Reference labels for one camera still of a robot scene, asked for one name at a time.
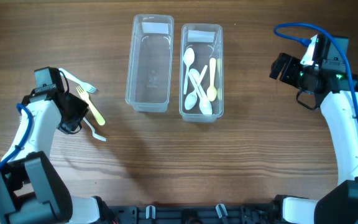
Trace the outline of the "yellow plastic spoon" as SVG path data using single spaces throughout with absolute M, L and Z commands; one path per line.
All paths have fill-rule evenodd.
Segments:
M 215 58 L 209 60 L 209 87 L 207 89 L 207 97 L 210 102 L 214 101 L 217 97 L 217 89 L 214 86 L 216 74 L 217 61 Z

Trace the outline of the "white spoon slender handle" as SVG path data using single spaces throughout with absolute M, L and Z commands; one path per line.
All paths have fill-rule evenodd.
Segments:
M 183 55 L 183 62 L 186 65 L 186 72 L 185 72 L 185 79 L 183 82 L 183 94 L 187 94 L 187 89 L 188 89 L 188 73 L 190 71 L 190 66 L 193 64 L 195 60 L 195 53 L 194 50 L 189 47 L 188 49 L 186 49 L 184 55 Z

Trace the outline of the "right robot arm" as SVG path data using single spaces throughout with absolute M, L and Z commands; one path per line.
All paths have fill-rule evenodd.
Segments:
M 282 219 L 288 223 L 358 223 L 358 75 L 350 87 L 344 63 L 325 69 L 323 62 L 304 65 L 280 53 L 270 77 L 311 93 L 321 110 L 333 141 L 338 169 L 335 189 L 319 200 L 286 196 Z

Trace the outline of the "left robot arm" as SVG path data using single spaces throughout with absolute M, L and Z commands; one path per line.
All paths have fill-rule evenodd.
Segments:
M 17 104 L 21 123 L 0 162 L 0 222 L 109 223 L 113 213 L 100 197 L 75 197 L 49 155 L 56 130 L 74 134 L 88 104 L 57 90 L 32 92 Z

